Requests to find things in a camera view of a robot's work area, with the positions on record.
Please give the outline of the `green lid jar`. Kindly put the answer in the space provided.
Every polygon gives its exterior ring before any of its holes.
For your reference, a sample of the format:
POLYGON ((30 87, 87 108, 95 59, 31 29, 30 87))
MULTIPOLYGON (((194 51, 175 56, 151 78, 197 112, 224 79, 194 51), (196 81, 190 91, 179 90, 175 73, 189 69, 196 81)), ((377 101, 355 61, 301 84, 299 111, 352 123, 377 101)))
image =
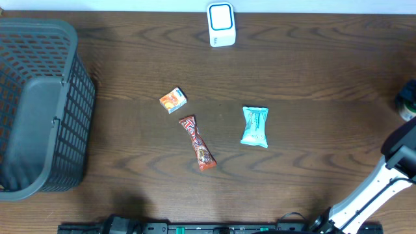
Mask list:
POLYGON ((416 115, 415 104, 410 101, 403 101, 398 109, 398 113, 404 121, 412 120, 416 115))

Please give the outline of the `mint tissue wipes pack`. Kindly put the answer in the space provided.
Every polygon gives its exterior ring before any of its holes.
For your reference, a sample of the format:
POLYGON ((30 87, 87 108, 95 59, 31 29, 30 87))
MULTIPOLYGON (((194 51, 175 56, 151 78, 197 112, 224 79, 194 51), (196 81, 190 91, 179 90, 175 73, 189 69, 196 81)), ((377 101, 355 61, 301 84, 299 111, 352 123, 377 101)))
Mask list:
POLYGON ((265 125, 268 116, 266 107, 243 107, 243 115, 246 122, 241 144, 249 146, 261 146, 268 148, 267 136, 265 134, 265 125))

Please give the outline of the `red Top chocolate bar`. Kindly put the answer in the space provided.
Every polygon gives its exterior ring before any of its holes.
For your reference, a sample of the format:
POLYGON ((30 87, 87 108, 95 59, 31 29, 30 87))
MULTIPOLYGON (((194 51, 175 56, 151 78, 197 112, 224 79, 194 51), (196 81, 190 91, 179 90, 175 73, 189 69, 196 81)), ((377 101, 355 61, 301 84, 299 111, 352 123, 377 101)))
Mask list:
POLYGON ((195 116, 192 115, 182 118, 179 123, 184 127, 190 136, 200 170, 204 171, 215 167, 217 163, 199 133, 195 116))

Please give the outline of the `orange Kleenex tissue pack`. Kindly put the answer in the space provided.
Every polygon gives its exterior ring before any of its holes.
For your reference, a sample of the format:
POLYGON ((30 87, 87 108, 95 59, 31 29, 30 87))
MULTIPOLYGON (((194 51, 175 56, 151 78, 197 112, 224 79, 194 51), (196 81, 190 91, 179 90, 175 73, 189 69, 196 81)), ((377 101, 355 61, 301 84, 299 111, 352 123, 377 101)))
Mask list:
POLYGON ((168 114, 171 114, 187 103, 187 97, 179 87, 175 87, 171 92, 161 97, 159 102, 168 114))

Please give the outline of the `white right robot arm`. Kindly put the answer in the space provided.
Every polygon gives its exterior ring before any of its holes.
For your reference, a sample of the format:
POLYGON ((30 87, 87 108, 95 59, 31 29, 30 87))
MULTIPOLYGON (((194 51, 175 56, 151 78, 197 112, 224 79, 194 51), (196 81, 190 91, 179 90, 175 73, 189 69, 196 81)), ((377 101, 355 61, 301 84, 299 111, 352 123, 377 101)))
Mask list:
POLYGON ((330 207, 309 227, 313 233, 357 233, 363 223, 395 194, 415 184, 415 80, 396 95, 395 105, 406 121, 381 148, 370 175, 343 201, 330 207))

